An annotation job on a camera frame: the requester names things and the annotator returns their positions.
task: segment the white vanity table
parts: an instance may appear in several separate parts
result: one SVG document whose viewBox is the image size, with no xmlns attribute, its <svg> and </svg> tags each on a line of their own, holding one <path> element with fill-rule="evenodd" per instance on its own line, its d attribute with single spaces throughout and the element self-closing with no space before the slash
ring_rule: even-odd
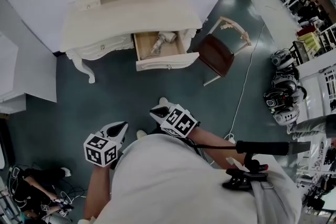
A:
<svg viewBox="0 0 336 224">
<path fill-rule="evenodd" d="M 187 50 L 201 27 L 188 0 L 76 0 L 68 10 L 60 51 L 89 75 L 89 83 L 95 82 L 94 73 L 82 60 L 96 60 L 114 50 L 135 48 L 137 71 L 184 68 L 198 57 L 198 52 Z M 158 31 L 174 31 L 177 39 L 148 58 Z"/>
</svg>

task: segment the black foam grip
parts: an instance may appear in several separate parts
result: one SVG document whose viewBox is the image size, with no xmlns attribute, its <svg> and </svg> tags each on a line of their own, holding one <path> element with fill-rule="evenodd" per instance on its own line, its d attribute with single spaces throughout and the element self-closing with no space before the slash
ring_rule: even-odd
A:
<svg viewBox="0 0 336 224">
<path fill-rule="evenodd" d="M 267 155 L 288 155 L 288 142 L 244 142 L 237 141 L 236 151 L 238 153 L 253 153 Z"/>
</svg>

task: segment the gray pants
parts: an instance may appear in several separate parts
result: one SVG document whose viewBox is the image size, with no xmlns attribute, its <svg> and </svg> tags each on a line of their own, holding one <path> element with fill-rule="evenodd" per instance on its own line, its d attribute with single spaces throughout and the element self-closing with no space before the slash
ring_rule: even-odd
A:
<svg viewBox="0 0 336 224">
<path fill-rule="evenodd" d="M 326 116 L 321 116 L 315 119 L 303 121 L 293 126 L 290 132 L 293 134 L 293 138 L 326 133 L 325 120 Z"/>
</svg>

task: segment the white floor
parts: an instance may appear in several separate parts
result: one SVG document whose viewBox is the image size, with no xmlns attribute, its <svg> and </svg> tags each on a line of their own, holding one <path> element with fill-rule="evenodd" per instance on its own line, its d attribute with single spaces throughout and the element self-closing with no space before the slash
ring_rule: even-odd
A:
<svg viewBox="0 0 336 224">
<path fill-rule="evenodd" d="M 301 28 L 280 0 L 252 0 L 279 49 L 290 48 Z"/>
</svg>

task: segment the object in drawer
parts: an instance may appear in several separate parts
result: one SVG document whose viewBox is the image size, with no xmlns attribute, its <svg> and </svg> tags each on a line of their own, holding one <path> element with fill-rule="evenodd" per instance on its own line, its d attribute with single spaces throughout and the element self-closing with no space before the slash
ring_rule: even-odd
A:
<svg viewBox="0 0 336 224">
<path fill-rule="evenodd" d="M 151 54 L 147 57 L 158 56 L 161 52 L 162 45 L 166 42 L 172 43 L 177 38 L 177 35 L 173 32 L 159 32 L 157 40 L 151 49 Z"/>
</svg>

